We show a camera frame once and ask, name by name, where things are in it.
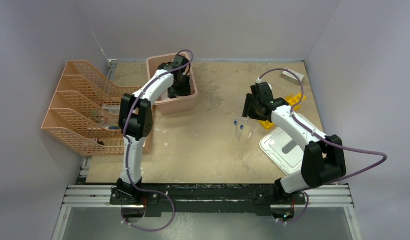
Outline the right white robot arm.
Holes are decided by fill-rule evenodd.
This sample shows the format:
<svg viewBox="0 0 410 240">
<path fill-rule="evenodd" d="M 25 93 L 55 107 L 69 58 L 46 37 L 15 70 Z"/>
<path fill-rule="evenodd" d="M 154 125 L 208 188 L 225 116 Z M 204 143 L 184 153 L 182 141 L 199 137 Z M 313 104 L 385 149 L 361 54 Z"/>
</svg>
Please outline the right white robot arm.
<svg viewBox="0 0 410 240">
<path fill-rule="evenodd" d="M 253 120 L 269 121 L 285 131 L 302 149 L 301 169 L 274 183 L 273 196 L 281 204 L 293 194 L 314 189 L 346 175 L 344 152 L 336 136 L 327 136 L 296 114 L 283 98 L 274 98 L 266 82 L 250 87 L 242 115 Z"/>
</svg>

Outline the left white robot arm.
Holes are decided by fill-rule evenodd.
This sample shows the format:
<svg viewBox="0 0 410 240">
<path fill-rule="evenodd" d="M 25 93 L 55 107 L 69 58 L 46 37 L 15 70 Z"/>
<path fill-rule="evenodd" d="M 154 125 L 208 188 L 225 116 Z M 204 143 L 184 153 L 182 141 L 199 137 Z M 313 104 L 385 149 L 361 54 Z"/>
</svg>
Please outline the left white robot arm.
<svg viewBox="0 0 410 240">
<path fill-rule="evenodd" d="M 139 90 L 121 97 L 118 125 L 124 140 L 124 158 L 116 188 L 128 204 L 137 204 L 145 192 L 140 189 L 141 159 L 145 138 L 153 128 L 152 105 L 169 88 L 188 86 L 184 71 L 190 63 L 176 54 L 171 62 L 160 64 Z"/>
</svg>

